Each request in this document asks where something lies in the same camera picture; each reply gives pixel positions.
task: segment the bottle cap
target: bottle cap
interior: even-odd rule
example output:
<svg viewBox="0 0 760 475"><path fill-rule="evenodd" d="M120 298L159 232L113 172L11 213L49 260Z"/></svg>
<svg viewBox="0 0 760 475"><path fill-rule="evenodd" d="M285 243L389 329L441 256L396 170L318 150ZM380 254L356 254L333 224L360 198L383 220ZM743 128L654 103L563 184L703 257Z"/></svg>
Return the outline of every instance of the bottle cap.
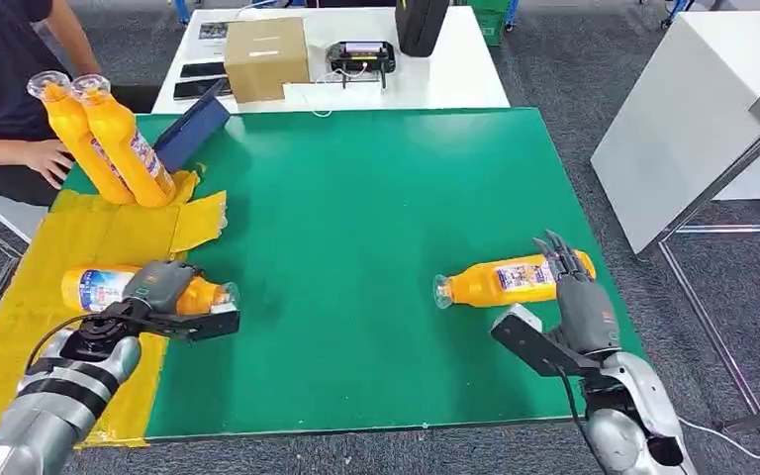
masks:
<svg viewBox="0 0 760 475"><path fill-rule="evenodd" d="M234 282L229 282L218 288L214 294L214 302L211 305L233 304L238 300L238 297L238 286Z"/></svg>
<svg viewBox="0 0 760 475"><path fill-rule="evenodd" d="M56 102L68 97L71 80L60 71L42 71L28 81L28 93L43 102Z"/></svg>
<svg viewBox="0 0 760 475"><path fill-rule="evenodd" d="M438 274L432 279L432 296L435 298L435 304L440 309L446 309L453 304L453 289L450 286L450 279Z"/></svg>
<svg viewBox="0 0 760 475"><path fill-rule="evenodd" d="M111 92L109 80L100 74L84 74L71 83L71 94L87 106L100 104Z"/></svg>

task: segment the black cable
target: black cable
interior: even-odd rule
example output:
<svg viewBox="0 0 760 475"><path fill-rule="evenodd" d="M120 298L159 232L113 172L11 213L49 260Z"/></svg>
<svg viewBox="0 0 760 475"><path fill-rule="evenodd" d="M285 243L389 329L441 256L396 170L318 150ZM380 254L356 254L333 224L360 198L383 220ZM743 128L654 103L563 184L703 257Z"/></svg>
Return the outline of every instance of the black cable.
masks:
<svg viewBox="0 0 760 475"><path fill-rule="evenodd" d="M590 438L587 436L587 432L584 429L584 426L581 425L581 421L578 419L578 409L575 408L575 395L572 394L572 387L569 385L569 379L566 377L566 373L564 373L563 368L560 366L554 366L555 371L558 372L558 374L561 377L561 381L564 383L564 390L566 390L566 397L569 401L569 411L572 413L572 422L575 423L575 425L578 427L578 432L581 433L581 436L584 437L584 442L587 444L587 447L590 449L590 453L593 454L593 458L596 459L596 462L599 464L599 468L602 469L602 473L607 474L608 470L605 468L605 464L602 463L602 459L599 458L599 455L596 453L596 449L593 447L593 444L590 443Z"/></svg>
<svg viewBox="0 0 760 475"><path fill-rule="evenodd" d="M34 364L34 359L36 359L37 353L39 353L40 348L48 341L55 333L59 332L60 330L64 329L65 327L73 324L74 322L83 322L87 320L125 320L128 322L135 322L137 324L141 324L144 326L149 326L149 322L142 319L137 319L135 317L130 317L126 315L101 315L101 314L88 314L88 315L81 315L79 317L74 317L73 319L68 319L65 322L62 322L61 324L54 327L50 332L45 333L45 336L40 339L40 341L37 343L36 346L34 346L34 349L31 351L30 357L28 357L28 363L25 365L25 372L27 373L29 369L31 369L31 365Z"/></svg>

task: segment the plastic bottle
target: plastic bottle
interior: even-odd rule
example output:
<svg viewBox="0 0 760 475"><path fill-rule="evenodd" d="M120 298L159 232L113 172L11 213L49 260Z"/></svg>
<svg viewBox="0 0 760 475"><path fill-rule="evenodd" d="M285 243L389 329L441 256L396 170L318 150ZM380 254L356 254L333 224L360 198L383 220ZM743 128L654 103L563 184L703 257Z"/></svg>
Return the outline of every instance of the plastic bottle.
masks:
<svg viewBox="0 0 760 475"><path fill-rule="evenodd" d="M136 116L112 96L109 81L99 74L86 74L74 79L71 92L83 105L94 137L121 172L136 201L148 208L170 203L176 185L136 127Z"/></svg>
<svg viewBox="0 0 760 475"><path fill-rule="evenodd" d="M62 276L62 300L74 310L101 312L110 304L120 302L124 287L139 269L127 265L77 267ZM178 315L207 314L217 305L234 303L238 287L212 284L202 277L194 277L176 302Z"/></svg>
<svg viewBox="0 0 760 475"><path fill-rule="evenodd" d="M575 253L595 278L590 256L580 250ZM438 274L433 285L440 309L452 304L493 307L555 298L555 278L543 254L475 264L452 277Z"/></svg>
<svg viewBox="0 0 760 475"><path fill-rule="evenodd" d="M86 113L70 95L71 80L59 71L43 71L28 81L28 92L41 100L47 122L80 168L110 203L126 205L136 199L89 129Z"/></svg>

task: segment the yellow tape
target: yellow tape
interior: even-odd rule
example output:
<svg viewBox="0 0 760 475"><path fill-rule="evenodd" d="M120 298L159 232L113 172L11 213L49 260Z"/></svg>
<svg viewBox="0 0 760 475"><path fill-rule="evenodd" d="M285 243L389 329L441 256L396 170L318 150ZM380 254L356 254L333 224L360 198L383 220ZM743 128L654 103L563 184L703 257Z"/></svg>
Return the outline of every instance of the yellow tape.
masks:
<svg viewBox="0 0 760 475"><path fill-rule="evenodd" d="M93 263L143 265L220 234L225 192L186 203L199 177L177 172L173 178L177 197L160 209L111 205L97 195L73 191L59 194L0 302L0 418L15 397L33 346L50 328L78 315L62 304L59 293L67 269ZM149 334L141 336L141 343L138 368L83 445L145 445L143 433L167 343Z"/></svg>

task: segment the white cable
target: white cable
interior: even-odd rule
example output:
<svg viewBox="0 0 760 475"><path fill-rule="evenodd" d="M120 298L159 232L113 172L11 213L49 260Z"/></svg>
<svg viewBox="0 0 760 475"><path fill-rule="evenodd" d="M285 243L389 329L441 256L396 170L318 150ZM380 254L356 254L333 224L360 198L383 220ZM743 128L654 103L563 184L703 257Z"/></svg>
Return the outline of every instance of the white cable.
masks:
<svg viewBox="0 0 760 475"><path fill-rule="evenodd" d="M760 455L757 455L757 454L751 452L750 450L747 450L746 448L742 447L740 443L738 443L735 440L727 437L726 435L720 433L717 430L712 430L711 428L708 428L708 427L702 427L702 426L698 426L697 424L692 424L692 423L690 423L689 421L687 421L687 420L685 420L683 418L677 418L677 419L679 419L681 423L683 423L686 426L689 426L690 428L696 428L697 430L702 430L704 432L711 433L712 435L717 435L718 437L720 437L720 438L726 440L727 442L731 443L733 446L735 446L735 448L737 448L737 449L741 450L742 452L746 453L748 456L753 457L753 458L755 458L757 460L760 460Z"/></svg>
<svg viewBox="0 0 760 475"><path fill-rule="evenodd" d="M254 2L254 3L250 3L248 5L244 5L244 6L242 6L242 7L240 7L240 8L237 9L237 13L235 13L235 17L234 17L234 19L232 21L233 22L236 21L238 19L238 17L240 16L240 12L242 12L243 10L247 10L249 8L254 8L254 7L259 7L261 5L268 5L270 3L275 3L277 1L278 0L261 0L259 2Z"/></svg>
<svg viewBox="0 0 760 475"><path fill-rule="evenodd" d="M331 72L326 72L326 73L322 74L315 81L313 81L313 83L314 84L320 84L320 83L329 84L328 81L327 81L327 78L330 77L331 75L337 75L337 74L342 74L344 76L350 77L351 79L356 79L357 77L361 76L365 72L366 69L368 69L368 63L367 62L363 62L362 63L362 70L359 71L356 74L348 74L347 72L343 71L342 69L335 69L335 70L333 70ZM296 91L298 91L298 93L301 94L302 99L304 99L305 104L310 104L310 101L307 100L307 96L304 95L304 92L302 92L301 89L296 89ZM310 113L313 114L316 117L325 118L325 117L330 117L331 114L333 113L333 111L319 112L319 111L313 111L312 110L312 111L310 111Z"/></svg>

